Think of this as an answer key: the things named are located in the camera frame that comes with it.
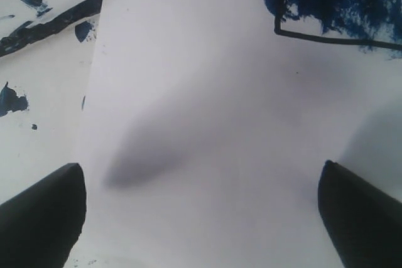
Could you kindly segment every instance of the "painted rectangle outline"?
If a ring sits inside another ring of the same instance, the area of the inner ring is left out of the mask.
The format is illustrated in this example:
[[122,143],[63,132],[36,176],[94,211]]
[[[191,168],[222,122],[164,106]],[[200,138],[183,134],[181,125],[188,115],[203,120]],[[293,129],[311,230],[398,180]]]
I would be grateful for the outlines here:
[[281,19],[285,13],[285,0],[277,0],[275,21],[274,21],[274,32],[280,36],[286,36],[290,38],[320,42],[320,43],[329,43],[329,44],[338,44],[338,45],[359,45],[359,46],[368,46],[368,47],[380,47],[387,48],[390,50],[402,50],[402,45],[397,43],[388,43],[376,40],[368,40],[368,39],[347,39],[347,38],[328,38],[322,36],[315,36],[303,33],[297,33],[294,31],[287,31],[281,28]]

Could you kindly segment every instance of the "sheet of paper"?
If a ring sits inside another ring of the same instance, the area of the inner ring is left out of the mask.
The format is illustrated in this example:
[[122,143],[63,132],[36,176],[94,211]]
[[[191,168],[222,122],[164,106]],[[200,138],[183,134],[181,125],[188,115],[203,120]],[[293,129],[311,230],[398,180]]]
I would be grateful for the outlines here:
[[154,268],[342,267],[321,169],[399,196],[401,61],[273,30],[264,0],[105,0],[80,244]]

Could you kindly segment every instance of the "white paper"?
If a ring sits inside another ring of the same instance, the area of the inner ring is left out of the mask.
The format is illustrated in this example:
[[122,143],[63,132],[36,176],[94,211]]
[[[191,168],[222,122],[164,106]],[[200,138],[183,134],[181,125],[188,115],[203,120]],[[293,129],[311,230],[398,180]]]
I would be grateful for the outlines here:
[[155,268],[341,268],[322,166],[396,196],[401,61],[277,36],[263,0],[105,0],[100,20],[81,244]]

